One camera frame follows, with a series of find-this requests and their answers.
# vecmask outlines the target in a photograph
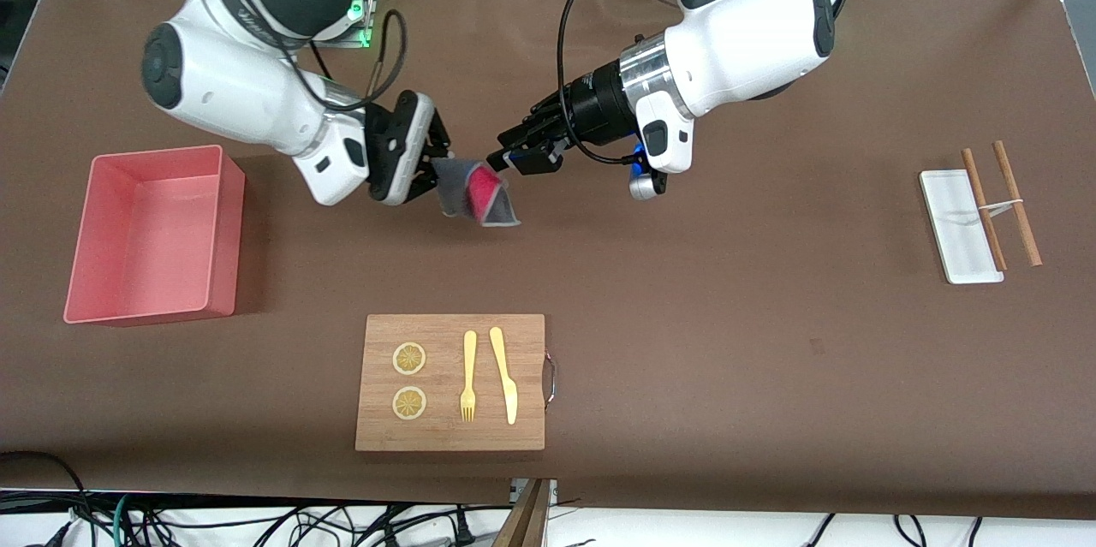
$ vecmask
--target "white floor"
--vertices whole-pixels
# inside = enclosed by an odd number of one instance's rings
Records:
[[[416,506],[404,516],[448,506]],[[322,514],[329,509],[316,509]],[[222,523],[277,516],[287,509],[226,509],[169,511],[165,520],[176,523]],[[354,524],[367,525],[383,511],[379,506],[350,509]],[[505,511],[468,513],[469,529],[484,537],[502,526]],[[822,514],[810,513],[720,513],[697,511],[638,511],[610,509],[566,509],[551,513],[548,523],[549,547],[572,547],[593,539],[594,547],[641,547],[644,545],[682,545],[690,547],[803,547],[813,536]],[[345,524],[341,513],[330,517]],[[0,547],[24,547],[44,544],[68,521],[64,513],[0,515]],[[931,547],[967,547],[970,517],[920,517]],[[252,547],[269,524],[254,524],[218,529],[175,529],[183,547]],[[907,533],[913,534],[906,521]],[[267,543],[282,547],[290,542],[293,524],[285,524]],[[444,518],[434,520],[399,535],[403,547],[443,545],[450,538],[452,526]],[[312,532],[300,547],[338,547],[349,545],[350,536],[335,537]],[[65,547],[90,545],[88,524],[79,522],[69,531]],[[99,544],[113,545],[100,531]],[[820,547],[907,547],[895,532],[890,515],[837,515],[819,543]],[[986,518],[978,533],[978,547],[1092,547],[1096,545],[1096,522]]]

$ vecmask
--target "white tray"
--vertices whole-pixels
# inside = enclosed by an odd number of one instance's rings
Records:
[[[928,219],[951,284],[994,284],[1005,274],[997,271],[978,216],[974,193],[966,170],[921,172]]]

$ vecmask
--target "rectangular bin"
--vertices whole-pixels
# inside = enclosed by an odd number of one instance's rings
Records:
[[[219,146],[94,158],[65,321],[230,316],[242,216],[243,172]]]

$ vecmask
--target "teal cable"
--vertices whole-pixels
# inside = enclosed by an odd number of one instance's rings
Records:
[[[119,498],[118,505],[114,508],[114,547],[122,547],[122,513],[126,510],[126,500],[129,500],[128,493]]]

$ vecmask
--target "knife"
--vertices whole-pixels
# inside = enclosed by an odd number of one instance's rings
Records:
[[[502,376],[502,395],[506,399],[506,422],[513,425],[517,420],[517,383],[510,379],[510,374],[506,373],[506,344],[502,339],[502,329],[492,327],[490,333],[494,360],[499,363],[499,375]]]

